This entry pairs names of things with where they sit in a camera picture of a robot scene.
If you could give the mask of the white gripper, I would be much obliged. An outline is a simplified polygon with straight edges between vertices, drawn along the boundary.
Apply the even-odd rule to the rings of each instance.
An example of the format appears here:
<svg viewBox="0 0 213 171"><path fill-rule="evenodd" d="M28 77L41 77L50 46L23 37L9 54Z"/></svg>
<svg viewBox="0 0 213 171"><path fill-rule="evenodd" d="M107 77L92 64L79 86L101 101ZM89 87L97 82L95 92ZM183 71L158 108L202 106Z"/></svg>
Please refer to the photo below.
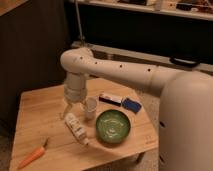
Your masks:
<svg viewBox="0 0 213 171"><path fill-rule="evenodd" d="M69 103L82 102L87 96L86 77L84 74L68 72L64 81L64 97ZM64 119L72 109L72 104L63 104L60 118ZM86 110L86 104L80 103L80 108Z"/></svg>

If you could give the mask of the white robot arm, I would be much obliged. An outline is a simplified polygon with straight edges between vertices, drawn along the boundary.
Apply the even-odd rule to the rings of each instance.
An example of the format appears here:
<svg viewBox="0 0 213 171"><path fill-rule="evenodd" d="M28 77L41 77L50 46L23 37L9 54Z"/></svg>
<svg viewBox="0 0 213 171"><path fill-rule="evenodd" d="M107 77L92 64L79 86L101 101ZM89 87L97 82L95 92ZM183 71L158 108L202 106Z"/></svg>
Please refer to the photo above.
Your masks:
<svg viewBox="0 0 213 171"><path fill-rule="evenodd" d="M86 47L60 57L65 98L81 102L87 74L160 98L159 170L213 171L213 76L148 64L101 60Z"/></svg>

